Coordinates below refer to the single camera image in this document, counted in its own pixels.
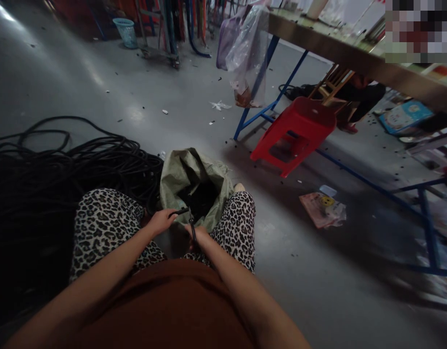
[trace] cable bundle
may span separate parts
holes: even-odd
[[[106,134],[66,150],[70,133],[37,130],[53,120],[88,123]],[[64,135],[52,150],[25,148],[29,136]],[[17,142],[7,140],[17,138]],[[137,142],[77,116],[44,119],[0,138],[0,323],[54,296],[67,284],[75,211],[96,188],[121,191],[155,212],[163,161]]]

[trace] wooden chair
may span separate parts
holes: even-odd
[[[336,114],[340,114],[343,108],[347,106],[351,110],[349,115],[346,116],[345,121],[348,121],[357,109],[358,103],[336,98],[335,95],[349,81],[349,79],[352,78],[354,73],[355,72],[351,69],[341,67],[339,64],[334,64],[323,80],[317,84],[315,89],[309,95],[309,98],[312,99],[317,92],[320,92],[323,96],[322,105],[338,108]]]

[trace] chair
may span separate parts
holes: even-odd
[[[336,115],[333,108],[306,97],[296,98],[264,133],[251,154],[251,160],[264,159],[282,170],[286,178],[310,153],[333,132]],[[290,144],[294,159],[290,162],[270,154],[270,149],[280,139]]]
[[[337,115],[341,114],[343,108],[350,108],[349,114],[341,118],[345,119],[342,120],[343,122],[347,122],[354,114],[359,103],[336,98],[335,95],[349,81],[349,79],[353,77],[354,73],[354,71],[348,68],[341,67],[339,64],[334,64],[330,71],[325,75],[324,79],[317,84],[315,89],[309,95],[309,98],[313,98],[317,91],[320,92],[323,96],[322,104],[327,107],[337,108]]]

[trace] gray floor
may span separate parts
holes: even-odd
[[[211,51],[216,54],[216,42]],[[399,253],[411,233],[421,234],[412,219],[317,154],[287,179],[264,163],[255,168],[249,151],[268,125],[257,121],[239,142],[231,140],[242,110],[211,109],[209,102],[233,103],[227,75],[215,68],[215,58],[198,57],[185,43],[176,71],[137,53],[119,41],[80,39],[44,6],[0,5],[0,135],[42,118],[79,115],[137,140],[150,153],[195,147],[225,162],[234,183],[243,182],[254,196],[256,274],[313,348],[447,347],[447,309],[408,303],[354,257],[356,248],[366,245],[393,249],[390,241],[396,239],[403,241]],[[277,86],[299,57],[291,48],[278,47],[267,76],[267,101],[275,99]],[[327,70],[328,65],[308,57],[294,84],[316,83]],[[50,127],[72,132],[73,144],[99,136],[73,122]],[[402,184],[423,179],[415,174],[421,166],[412,159],[404,163],[403,155],[395,153],[402,151],[399,143],[383,136],[379,124],[358,128],[356,136],[335,131],[324,147],[390,187],[397,185],[395,173]],[[38,138],[30,145],[43,149],[58,141]],[[409,169],[407,174],[401,166]],[[348,220],[340,228],[316,230],[299,203],[298,195],[321,184],[337,189],[336,198],[347,205]],[[168,238],[160,241],[166,250]]]

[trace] cardboard box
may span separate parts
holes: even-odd
[[[392,135],[410,135],[415,126],[433,116],[433,112],[422,103],[411,100],[380,115],[379,119],[388,133]]]

